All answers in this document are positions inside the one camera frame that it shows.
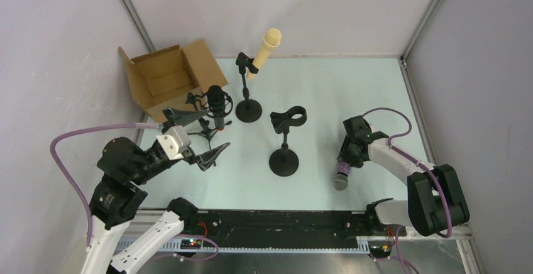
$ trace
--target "metal frame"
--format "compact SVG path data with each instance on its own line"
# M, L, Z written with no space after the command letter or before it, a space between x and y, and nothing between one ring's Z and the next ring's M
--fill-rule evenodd
M405 87L407 88L409 99L411 100L411 106L413 107L413 112L415 114L415 119L419 127L420 137L422 138L422 145L424 145L427 159L434 162L435 164L438 164L433 147L431 145L429 134L427 132L427 125L426 120L424 118L424 113L420 108L416 91L414 90L412 80L409 76L409 71L407 70L407 64L404 60L398 60L398 65L400 66L402 75L404 77ZM475 243L474 237L472 236L470 226L462 226L460 228L467 229L467 231L469 231L469 235L464 235L458 238L453 238L452 235L452 238L456 239L457 247L459 249L461 259L463 260L465 272L467 274L486 273L483 267L483 263L481 262L480 254Z
M405 46L404 52L402 53L402 57L401 57L402 60L406 60L409 58L409 55L411 54L416 43L422 36L423 32L426 30L426 27L429 24L431 18L437 12L437 9L440 6L441 2L442 0L430 0L429 1L429 4L427 5L426 10L424 11L424 14L422 15L422 18L420 19L418 25L416 26L416 29L413 35L411 35L411 38L409 39L407 46Z
M130 222L121 243L131 243L132 239L149 231L163 212L162 209L139 210ZM209 238L219 245L221 251L227 253L368 254L369 242L381 243L389 240L386 226L371 221L364 212L208 209L199 210L195 221L202 221L204 228L192 225L184 233L197 235L208 230ZM397 225L390 226L393 231L397 228ZM456 231L454 237L460 238L468 233L470 230ZM401 229L399 235L407 239L422 237L413 229ZM181 249L176 246L181 240L176 239L169 241L166 249ZM185 250L195 252L197 249Z
M133 23L133 26L137 30L137 33L139 33L139 36L141 37L141 40L145 44L146 49L149 52L154 52L155 47L153 43L151 42L150 36L148 36L148 32L146 31L146 28L143 25L143 22L141 21L139 14L137 14L137 11L135 10L135 7L133 6L133 3L131 2L131 0L120 0L120 2L124 6L124 10L126 11L129 18L131 19L131 22Z
M182 240L184 238L173 238L167 241L158 252L215 252L213 247L197 248L182 248ZM115 251L122 251L127 249L137 237L121 238ZM358 239L358 248L350 249L273 249L273 248L220 248L221 253L348 253L348 254L368 254L370 252L368 241Z
M130 17L133 26L135 27L136 31L138 32L141 40L143 41L143 44L146 46L146 49L149 52L155 51L155 46L153 42L150 39L150 36L148 32L146 31L146 28L144 27L137 11L135 10L135 7L133 6L133 3L131 0L120 0L122 5L124 6L124 10ZM424 14L422 15L422 18L420 19L418 25L416 26L416 29L413 33L413 35L410 37L408 44L406 45L404 52L402 53L402 56L398 60L400 68L402 70L402 75L404 77L405 86L407 88L407 93L409 95L409 99L411 101L411 105L413 107L413 111L415 114L415 119L417 121L417 124L419 126L420 131L420 137L422 138L422 143L424 145L424 149L426 151L427 159L430 162L437 163L433 147L431 145L431 141L427 132L426 128L426 121L424 119L424 114L422 112L422 109L420 108L420 104L418 101L418 98L416 96L413 83L410 79L408 70L407 70L407 60L412 53L413 48L416 46L417 42L419 41L420 37L423 35L423 32L426 30L431 18L435 15L436 10L438 9L439 5L441 4L442 0L430 0L428 6L426 7L426 10L424 11ZM148 116L143 113L142 115L142 122L146 122ZM142 139L143 133L142 130L138 131L135 134L135 143L139 144ZM140 236L143 232L146 231L161 215L163 211L156 211L156 210L139 210L136 217L132 220L131 225L129 229L124 234L124 237L127 238L135 238ZM358 237L358 241L361 242L367 242L367 241L374 241L374 240L386 240L386 237L382 236L367 236L367 237ZM402 237L400 239L409 239L409 240L435 240L441 238L438 238L437 236L430 236L430 237L423 237L420 234L418 234L414 229L409 228L407 229L407 235L406 237ZM475 240L473 238L471 229L469 226L462 226L462 227L456 227L453 230L453 235L451 239L455 239L462 261L464 265L464 269L467 274L475 274L475 273L486 273L485 269L483 268L483 265L479 262L479 252L477 250L477 246L475 244ZM236 250L235 252L246 252L246 250Z

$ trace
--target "purple microphone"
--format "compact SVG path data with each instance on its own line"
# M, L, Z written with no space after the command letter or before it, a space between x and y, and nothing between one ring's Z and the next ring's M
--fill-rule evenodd
M338 191L342 191L348 187L348 175L350 171L350 165L346 162L339 162L337 164L337 174L333 179L333 186Z

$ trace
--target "light blue table surface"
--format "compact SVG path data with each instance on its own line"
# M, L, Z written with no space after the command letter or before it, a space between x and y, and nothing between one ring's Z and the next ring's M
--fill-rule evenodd
M243 96L235 60L217 61L229 82L224 90L236 106ZM338 192L332 184L345 136L342 122L374 107L392 107L405 113L413 131L396 144L425 158L397 59L274 58L248 87L251 98L263 106L262 117L254 123L242 123L232 112L226 120L233 124L212 141L213 147L231 143L217 159L217 167L202 172L185 162L174 165L141 187L148 192L141 207L166 207L172 199L184 197L202 209L358 211L386 197L407 198L406 186L371 162L361 169L352 168L345 191ZM292 106L307 109L307 122L291 128L288 135L288 145L298 154L300 167L290 177L278 177L270 171L268 159L280 148L283 136L274 132L269 114ZM366 119L388 135L407 129L407 123L391 112L374 112ZM200 126L191 124L187 131L200 131ZM156 134L159 132L146 130L141 147L148 148ZM191 137L196 153L208 149L204 138Z

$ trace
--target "red wire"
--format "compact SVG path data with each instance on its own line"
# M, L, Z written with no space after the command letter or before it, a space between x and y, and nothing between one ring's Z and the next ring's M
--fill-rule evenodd
M198 224L198 226L204 227L204 237L206 238L207 237L207 226L206 226L206 224L204 222L200 222Z
M394 234L392 233L392 228L390 226L387 227L387 234L392 238L392 245L394 246L396 244L396 239L394 239Z

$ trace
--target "gray wall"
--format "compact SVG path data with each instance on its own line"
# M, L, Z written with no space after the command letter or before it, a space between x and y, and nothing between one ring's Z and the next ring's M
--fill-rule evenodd
M407 60L489 273L533 273L533 0L444 0Z
M146 53L118 0L0 0L0 273L58 273L87 223L48 147L61 133L137 121L117 47ZM59 143L92 195L103 146L132 131Z
M428 1L132 0L156 48L203 36L218 57L254 55L274 27L283 33L276 57L399 56Z

